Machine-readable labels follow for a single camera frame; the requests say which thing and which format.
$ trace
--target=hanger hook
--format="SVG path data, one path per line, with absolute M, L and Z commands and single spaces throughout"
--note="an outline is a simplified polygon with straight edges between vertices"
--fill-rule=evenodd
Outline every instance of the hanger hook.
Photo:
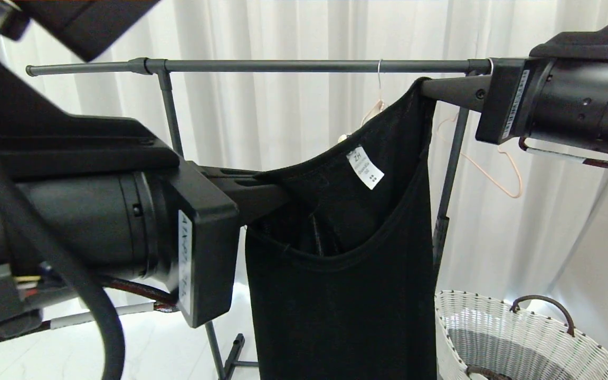
M 383 58 L 379 58 L 379 63 L 377 63 L 377 78 L 379 79 L 379 98 L 381 98 L 382 94 L 382 61 Z

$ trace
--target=clothes hanger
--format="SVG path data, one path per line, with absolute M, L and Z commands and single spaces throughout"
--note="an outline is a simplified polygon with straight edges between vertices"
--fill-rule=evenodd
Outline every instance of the clothes hanger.
M 444 142 L 446 142 L 446 140 L 444 139 L 444 137 L 442 137 L 442 135 L 440 134 L 440 128 L 442 127 L 442 125 L 446 122 L 454 122 L 457 119 L 457 116 L 459 115 L 459 113 L 455 113 L 454 116 L 452 116 L 451 118 L 442 120 L 437 128 L 436 128 L 436 136 L 439 137 L 441 140 L 443 140 Z M 487 173 L 487 171 L 485 169 L 482 168 L 482 166 L 480 166 L 480 164 L 478 164 L 477 162 L 475 162 L 475 160 L 473 160 L 472 158 L 470 158 L 470 156 L 468 156 L 467 154 L 461 152 L 460 155 L 463 156 L 463 158 L 467 159 L 468 161 L 470 161 L 471 164 L 473 164 L 473 166 L 475 166 L 479 171 L 481 171 L 481 173 L 483 173 L 483 175 L 485 177 L 487 177 L 488 180 L 492 181 L 492 183 L 494 185 L 496 185 L 497 188 L 500 188 L 500 190 L 502 192 L 504 192 L 506 195 L 508 195 L 511 198 L 517 199 L 519 197 L 522 197 L 522 193 L 524 192 L 524 186 L 522 183 L 522 175 L 519 172 L 519 169 L 517 168 L 516 162 L 513 159 L 513 156 L 510 155 L 510 153 L 506 152 L 506 151 L 502 151 L 500 145 L 497 145 L 497 152 L 499 152 L 499 154 L 504 154 L 508 160 L 510 161 L 511 165 L 513 166 L 513 170 L 516 173 L 517 176 L 517 185 L 518 185 L 518 190 L 517 193 L 513 194 L 511 192 L 508 191 L 507 188 L 505 188 L 502 184 L 499 183 L 499 181 L 497 181 L 496 179 L 494 179 L 494 177 L 492 177 L 489 173 Z
M 374 116 L 379 115 L 379 113 L 386 109 L 386 103 L 384 102 L 384 97 L 382 96 L 382 61 L 383 59 L 379 59 L 379 63 L 377 63 L 377 79 L 379 81 L 379 100 L 374 103 L 374 106 L 367 111 L 364 118 L 360 122 L 360 127 L 365 125 L 367 121 L 374 118 Z M 346 140 L 348 135 L 344 134 L 339 137 L 337 140 L 338 143 Z

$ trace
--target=black dress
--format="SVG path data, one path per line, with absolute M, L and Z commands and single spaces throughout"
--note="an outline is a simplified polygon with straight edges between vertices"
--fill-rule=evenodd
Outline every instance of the black dress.
M 246 238 L 262 380 L 436 378 L 424 80 L 332 149 L 258 175 L 294 199 Z

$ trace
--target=vertical pole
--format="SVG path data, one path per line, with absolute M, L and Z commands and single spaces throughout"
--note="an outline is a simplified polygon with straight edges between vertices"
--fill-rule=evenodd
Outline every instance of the vertical pole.
M 220 354 L 220 345 L 217 344 L 217 335 L 215 334 L 215 326 L 212 320 L 205 324 L 205 332 L 208 335 L 208 341 L 210 342 L 210 352 L 213 354 L 213 361 L 215 361 L 215 369 L 220 380 L 224 380 L 226 373 L 224 372 L 224 365 L 222 364 L 222 354 Z
M 175 153 L 184 158 L 182 149 L 182 138 L 179 136 L 179 125 L 177 122 L 177 112 L 175 111 L 175 100 L 173 98 L 173 86 L 170 81 L 170 73 L 166 69 L 156 72 L 159 76 L 161 94 L 164 96 L 164 107 L 166 108 L 166 118 L 168 120 L 168 130 L 170 131 L 170 141 Z
M 457 167 L 459 165 L 459 155 L 461 154 L 461 146 L 463 145 L 463 135 L 466 132 L 466 123 L 468 122 L 469 110 L 459 108 L 459 117 L 457 125 L 454 129 L 454 138 L 452 139 L 452 149 L 449 152 L 449 162 L 447 163 L 447 171 L 444 174 L 444 183 L 442 184 L 442 196 L 440 198 L 440 207 L 435 222 L 435 231 L 433 233 L 433 268 L 434 268 L 434 286 L 438 283 L 438 274 L 440 273 L 440 265 L 442 263 L 442 253 L 444 252 L 444 242 L 447 238 L 447 229 L 449 228 L 449 217 L 447 210 L 449 209 L 449 200 L 452 197 L 452 188 L 454 188 L 454 178 L 456 177 Z

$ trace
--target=white floor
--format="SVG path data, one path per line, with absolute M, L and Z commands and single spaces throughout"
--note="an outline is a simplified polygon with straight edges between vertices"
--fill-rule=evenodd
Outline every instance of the white floor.
M 182 315 L 149 312 L 121 318 L 126 335 L 127 380 L 217 380 L 205 329 L 191 329 Z M 256 360 L 243 250 L 239 252 L 229 313 L 215 319 L 223 360 L 236 334 L 245 336 L 241 360 Z M 103 348 L 94 323 L 41 332 L 0 344 L 0 380 L 100 378 Z M 235 380 L 258 380 L 256 368 L 237 368 Z

